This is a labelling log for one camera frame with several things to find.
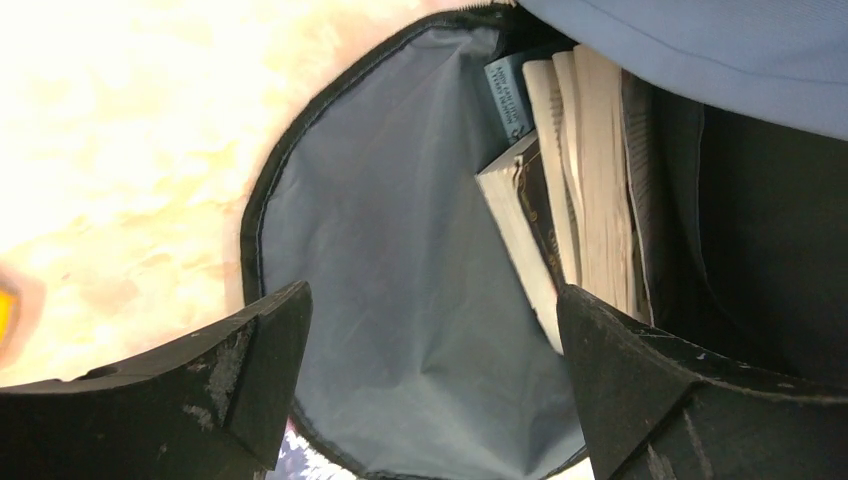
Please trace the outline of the blue student backpack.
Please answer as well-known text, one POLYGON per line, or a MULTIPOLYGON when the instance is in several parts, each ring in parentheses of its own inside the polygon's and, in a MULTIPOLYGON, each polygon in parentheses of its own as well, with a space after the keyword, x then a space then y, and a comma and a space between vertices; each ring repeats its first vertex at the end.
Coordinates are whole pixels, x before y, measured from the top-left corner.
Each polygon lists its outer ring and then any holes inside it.
POLYGON ((298 433, 359 479, 599 479, 476 177, 509 147, 484 67, 583 44, 651 89, 661 316, 847 392, 847 5, 489 1, 316 96, 241 226, 244 295, 304 280, 298 433))

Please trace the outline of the floral notebook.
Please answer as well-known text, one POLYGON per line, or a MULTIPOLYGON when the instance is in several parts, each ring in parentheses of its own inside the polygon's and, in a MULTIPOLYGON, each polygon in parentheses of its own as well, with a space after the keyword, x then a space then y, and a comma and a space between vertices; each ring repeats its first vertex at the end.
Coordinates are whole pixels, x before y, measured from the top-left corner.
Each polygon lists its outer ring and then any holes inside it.
POLYGON ((273 471, 267 480, 357 480, 349 470, 327 459, 301 436, 289 420, 273 471))

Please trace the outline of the Tale of Two Cities book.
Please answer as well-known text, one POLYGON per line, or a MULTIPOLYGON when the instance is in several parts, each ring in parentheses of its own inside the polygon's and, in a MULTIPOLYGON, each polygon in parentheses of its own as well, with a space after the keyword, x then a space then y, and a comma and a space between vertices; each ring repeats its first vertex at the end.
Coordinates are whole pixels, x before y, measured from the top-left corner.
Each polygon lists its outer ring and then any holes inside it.
POLYGON ((589 46, 522 67, 534 128, 476 177, 525 295, 560 350, 557 297, 580 287, 661 316, 650 87, 589 46))

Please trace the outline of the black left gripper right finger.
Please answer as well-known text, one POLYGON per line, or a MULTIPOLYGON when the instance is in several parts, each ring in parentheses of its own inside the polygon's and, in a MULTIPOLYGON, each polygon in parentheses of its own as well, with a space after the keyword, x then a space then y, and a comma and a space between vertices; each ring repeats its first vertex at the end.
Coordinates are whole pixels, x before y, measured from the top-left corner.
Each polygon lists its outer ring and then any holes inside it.
POLYGON ((757 368, 569 286, 559 329, 599 479, 843 479, 847 392, 757 368))

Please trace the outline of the colourful Treehouse book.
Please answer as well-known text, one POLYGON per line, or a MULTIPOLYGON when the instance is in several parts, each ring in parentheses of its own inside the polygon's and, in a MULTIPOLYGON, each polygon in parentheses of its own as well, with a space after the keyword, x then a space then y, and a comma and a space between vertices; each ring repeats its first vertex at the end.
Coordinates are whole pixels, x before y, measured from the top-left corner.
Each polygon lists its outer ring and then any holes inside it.
POLYGON ((510 145, 515 144, 534 128, 531 102, 522 67, 528 61, 549 56, 544 48, 536 48, 504 56, 484 67, 510 145))

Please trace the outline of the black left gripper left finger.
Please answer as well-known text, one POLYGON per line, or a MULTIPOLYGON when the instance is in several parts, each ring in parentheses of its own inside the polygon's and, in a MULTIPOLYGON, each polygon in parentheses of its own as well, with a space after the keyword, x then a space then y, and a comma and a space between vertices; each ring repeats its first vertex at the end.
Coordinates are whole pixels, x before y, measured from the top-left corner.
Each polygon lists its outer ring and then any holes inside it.
POLYGON ((298 281, 71 381, 1 392, 5 479, 262 479, 276 467, 313 310, 298 281))

